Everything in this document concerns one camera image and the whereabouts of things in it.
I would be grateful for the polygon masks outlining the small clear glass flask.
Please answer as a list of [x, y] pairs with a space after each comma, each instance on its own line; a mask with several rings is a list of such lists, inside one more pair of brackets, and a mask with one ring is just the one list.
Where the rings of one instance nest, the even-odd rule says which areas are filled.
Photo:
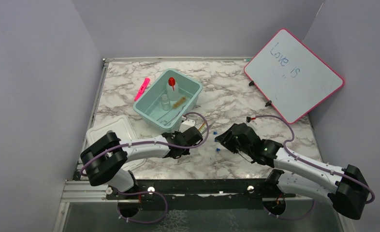
[[161, 107], [164, 111], [171, 109], [171, 102], [167, 94], [161, 96]]

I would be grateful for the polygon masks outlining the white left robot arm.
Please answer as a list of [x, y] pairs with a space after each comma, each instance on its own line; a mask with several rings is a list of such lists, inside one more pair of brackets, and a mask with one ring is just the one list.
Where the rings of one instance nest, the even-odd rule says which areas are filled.
[[137, 192], [137, 182], [132, 171], [123, 170], [124, 164], [149, 158], [177, 159], [204, 142], [195, 127], [136, 140], [121, 140], [115, 132], [108, 132], [80, 154], [80, 174], [88, 177], [92, 186], [107, 184], [129, 199]]

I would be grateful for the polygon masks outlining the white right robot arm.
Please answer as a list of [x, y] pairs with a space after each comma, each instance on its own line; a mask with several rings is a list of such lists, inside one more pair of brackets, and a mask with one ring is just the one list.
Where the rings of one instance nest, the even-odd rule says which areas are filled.
[[281, 143], [261, 139], [246, 123], [233, 124], [215, 139], [232, 153], [244, 153], [252, 162], [273, 168], [264, 183], [267, 195], [302, 195], [331, 203], [347, 218], [361, 218], [370, 193], [358, 167], [342, 168], [301, 156]]

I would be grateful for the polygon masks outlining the red capped wash bottle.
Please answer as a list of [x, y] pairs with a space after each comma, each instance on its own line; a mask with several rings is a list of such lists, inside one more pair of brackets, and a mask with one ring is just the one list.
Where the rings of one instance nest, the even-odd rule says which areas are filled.
[[177, 101], [180, 97], [179, 87], [173, 77], [169, 77], [166, 85], [167, 96], [170, 101]]

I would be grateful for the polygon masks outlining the brown test tube brush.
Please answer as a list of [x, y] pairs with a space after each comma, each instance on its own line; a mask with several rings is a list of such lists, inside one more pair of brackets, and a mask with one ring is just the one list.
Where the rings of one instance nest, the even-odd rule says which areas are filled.
[[184, 97], [184, 96], [181, 97], [179, 100], [177, 100], [177, 101], [173, 104], [172, 108], [173, 108], [173, 109], [178, 108], [178, 107], [181, 106], [183, 103], [185, 103], [186, 100], [187, 100], [186, 97]]

